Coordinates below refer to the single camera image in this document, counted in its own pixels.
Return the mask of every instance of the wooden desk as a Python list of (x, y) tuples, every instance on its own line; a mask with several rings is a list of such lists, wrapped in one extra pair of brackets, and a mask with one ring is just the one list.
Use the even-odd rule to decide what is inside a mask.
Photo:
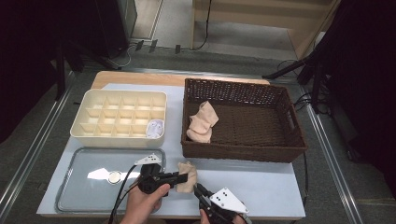
[[(252, 220), (295, 220), (305, 217), (301, 194), (291, 163), (232, 161), (209, 159), (186, 159), (180, 144), (183, 86), (186, 77), (215, 78), (259, 82), (262, 79), (230, 77), (206, 77), (196, 74), (168, 75), (150, 73), (100, 72), (92, 84), (93, 89), (134, 91), (163, 91), (167, 94), (165, 140), (161, 149), (166, 155), (166, 172), (177, 171), (177, 163), (190, 161), (197, 168), (199, 182), (212, 191), (229, 188), (243, 200)], [(37, 209), (44, 217), (108, 217), (107, 213), (62, 213), (56, 209), (57, 194), (62, 187), (64, 175), (76, 150), (82, 144), (70, 137), (62, 157), (49, 182), (46, 194)], [(198, 200), (193, 194), (176, 193), (171, 189), (163, 200), (163, 206), (154, 218), (199, 218)]]
[[(211, 21), (287, 28), (297, 58), (307, 55), (326, 31), (341, 0), (212, 0)], [(194, 24), (206, 21), (209, 0), (192, 0), (191, 48)]]

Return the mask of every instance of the beige cloth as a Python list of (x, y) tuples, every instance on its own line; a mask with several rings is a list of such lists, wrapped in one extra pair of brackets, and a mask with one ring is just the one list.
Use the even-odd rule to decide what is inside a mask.
[(187, 136), (194, 142), (210, 143), (212, 127), (219, 121), (213, 106), (208, 101), (201, 103), (198, 113), (190, 116), (190, 121)]
[(194, 185), (197, 183), (197, 169), (189, 161), (186, 163), (178, 163), (178, 174), (188, 174), (187, 182), (177, 184), (176, 192), (179, 193), (192, 193), (194, 191)]

